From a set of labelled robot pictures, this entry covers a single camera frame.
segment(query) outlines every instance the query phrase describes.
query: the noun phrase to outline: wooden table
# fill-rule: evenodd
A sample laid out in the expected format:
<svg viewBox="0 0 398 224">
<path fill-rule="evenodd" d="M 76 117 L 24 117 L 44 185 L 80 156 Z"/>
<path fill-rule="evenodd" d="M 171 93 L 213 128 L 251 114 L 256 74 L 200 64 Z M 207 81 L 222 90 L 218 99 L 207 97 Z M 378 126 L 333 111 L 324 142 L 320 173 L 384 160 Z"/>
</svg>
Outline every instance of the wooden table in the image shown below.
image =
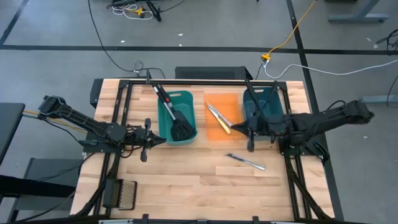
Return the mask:
<svg viewBox="0 0 398 224">
<path fill-rule="evenodd" d="M 118 79 L 104 80 L 95 112 L 98 121 L 111 121 L 118 83 Z M 256 150 L 250 153 L 246 140 L 207 140 L 203 95 L 237 93 L 241 105 L 246 87 L 164 85 L 164 88 L 166 91 L 188 90 L 193 94 L 198 135 L 186 146 L 162 144 L 152 148 L 147 162 L 140 161 L 139 151 L 128 159 L 121 159 L 118 178 L 138 182 L 136 207 L 132 211 L 113 209 L 111 217 L 142 218 L 142 214 L 147 213 L 150 219 L 252 220 L 258 216 L 260 220 L 293 220 L 284 157 L 277 144 L 256 141 Z M 287 82 L 287 88 L 292 112 L 308 113 L 303 83 Z M 149 85 L 134 85 L 127 123 L 143 125 L 145 118 L 151 119 L 152 130 L 158 134 L 157 96 Z M 227 152 L 263 164 L 267 169 L 261 171 L 230 159 L 225 156 Z M 103 157 L 97 153 L 83 164 L 71 214 L 79 211 L 97 188 Z M 302 164 L 308 191 L 325 213 L 333 217 L 321 160 L 302 156 Z M 304 217 L 302 197 L 296 192 L 300 215 Z"/>
</svg>

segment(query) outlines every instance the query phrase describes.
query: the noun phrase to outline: yellow extension cord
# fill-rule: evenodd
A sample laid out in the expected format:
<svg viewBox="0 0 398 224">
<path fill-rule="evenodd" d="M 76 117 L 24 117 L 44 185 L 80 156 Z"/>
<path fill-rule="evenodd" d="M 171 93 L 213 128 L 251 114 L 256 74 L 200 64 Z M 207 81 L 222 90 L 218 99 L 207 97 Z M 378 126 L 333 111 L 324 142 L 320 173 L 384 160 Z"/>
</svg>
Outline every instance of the yellow extension cord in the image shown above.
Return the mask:
<svg viewBox="0 0 398 224">
<path fill-rule="evenodd" d="M 39 114 L 38 112 L 35 112 L 35 111 L 24 111 L 24 113 L 30 113 L 30 114 L 35 114 L 35 115 L 38 115 L 38 114 Z M 59 119 L 49 118 L 49 120 L 52 120 L 53 122 L 58 123 L 58 124 L 65 125 L 66 127 L 72 128 L 73 130 L 78 131 L 78 132 L 80 132 L 80 133 L 86 133 L 86 131 L 82 131 L 82 130 L 80 130 L 78 127 L 70 126 L 68 123 L 63 122 L 63 121 L 61 121 L 61 120 L 59 120 Z"/>
<path fill-rule="evenodd" d="M 285 45 L 289 42 L 290 38 L 292 38 L 292 36 L 293 36 L 294 32 L 296 31 L 296 29 L 299 27 L 299 24 L 301 23 L 301 20 L 302 20 L 302 19 L 307 15 L 307 13 L 311 10 L 312 6 L 315 4 L 315 1 L 316 1 L 316 0 L 314 0 L 314 2 L 312 2 L 311 6 L 307 9 L 307 11 L 304 13 L 304 15 L 303 15 L 303 16 L 301 17 L 301 19 L 298 21 L 298 23 L 296 24 L 296 26 L 294 27 L 292 33 L 289 35 L 289 37 L 286 39 L 286 41 L 285 41 L 283 44 L 281 44 L 281 45 L 279 45 L 279 46 L 277 46 L 277 47 L 274 47 L 274 48 L 271 49 L 268 53 L 261 55 L 261 59 L 263 59 L 264 61 L 265 61 L 265 60 L 271 60 L 271 52 L 273 52 L 274 50 L 276 50 L 276 49 L 278 49 L 278 48 L 281 48 L 281 47 L 285 46 Z"/>
</svg>

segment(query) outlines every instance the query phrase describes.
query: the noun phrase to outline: black metal frame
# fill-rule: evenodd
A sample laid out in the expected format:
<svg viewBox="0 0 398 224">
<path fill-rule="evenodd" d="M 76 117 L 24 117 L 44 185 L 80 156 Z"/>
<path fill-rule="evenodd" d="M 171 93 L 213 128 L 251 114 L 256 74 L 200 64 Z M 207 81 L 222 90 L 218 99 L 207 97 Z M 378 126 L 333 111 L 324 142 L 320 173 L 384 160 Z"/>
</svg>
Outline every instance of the black metal frame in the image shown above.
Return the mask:
<svg viewBox="0 0 398 224">
<path fill-rule="evenodd" d="M 244 86 L 245 82 L 244 80 L 212 80 L 212 81 L 203 81 L 203 80 L 156 80 L 157 83 L 162 84 L 162 85 L 241 85 Z M 127 87 L 127 95 L 126 95 L 126 100 L 124 103 L 124 109 L 123 109 L 123 116 L 122 116 L 122 124 L 126 124 L 127 122 L 127 113 L 129 110 L 129 104 L 130 104 L 130 99 L 131 99 L 131 92 L 134 84 L 138 85 L 145 85 L 146 81 L 145 80 L 120 80 L 119 81 L 119 86 L 118 86 L 118 94 L 116 96 L 115 100 L 115 107 L 113 111 L 113 116 L 112 116 L 112 121 L 116 122 L 116 119 L 118 117 L 118 112 L 119 112 L 119 107 L 120 107 L 120 101 L 122 97 L 122 92 L 125 87 Z M 255 86 L 272 86 L 273 82 L 264 82 L 264 81 L 252 81 L 252 84 Z M 289 94 L 287 93 L 287 84 L 286 82 L 278 82 L 278 86 L 280 87 L 282 91 L 282 95 L 284 97 L 284 103 L 285 103 L 285 108 L 286 108 L 286 113 L 292 113 L 291 107 L 290 107 L 290 100 L 289 100 Z M 286 166 L 286 171 L 287 171 L 287 178 L 288 178 L 288 184 L 289 184 L 289 191 L 290 191 L 290 199 L 292 202 L 292 212 L 294 215 L 294 220 L 300 219 L 300 212 L 299 212 L 299 204 L 297 201 L 297 194 L 295 191 L 295 184 L 294 181 L 289 177 L 288 175 L 288 169 L 292 165 L 291 164 L 291 158 L 290 156 L 284 156 L 285 157 L 285 166 Z M 303 173 L 303 167 L 302 167 L 302 162 L 300 155 L 297 155 L 294 157 L 295 163 L 296 163 L 296 168 L 297 168 L 297 173 L 298 173 L 298 178 L 301 181 L 301 184 L 305 187 L 305 177 Z M 103 161 L 103 166 L 101 170 L 101 178 L 99 182 L 101 183 L 104 181 L 104 178 L 106 176 L 106 171 L 108 170 L 108 164 L 109 164 L 109 154 L 106 154 L 104 157 Z M 309 206 L 309 202 L 307 199 L 302 195 L 303 197 L 303 204 L 304 204 L 304 211 L 305 211 L 305 218 L 311 219 L 311 209 Z M 94 209 L 94 215 L 99 214 L 100 210 L 100 201 L 97 202 L 95 205 Z M 106 214 L 110 215 L 111 210 L 106 209 Z M 156 220 L 158 222 L 186 222 L 187 220 Z M 229 223 L 253 223 L 253 221 L 228 221 Z"/>
</svg>

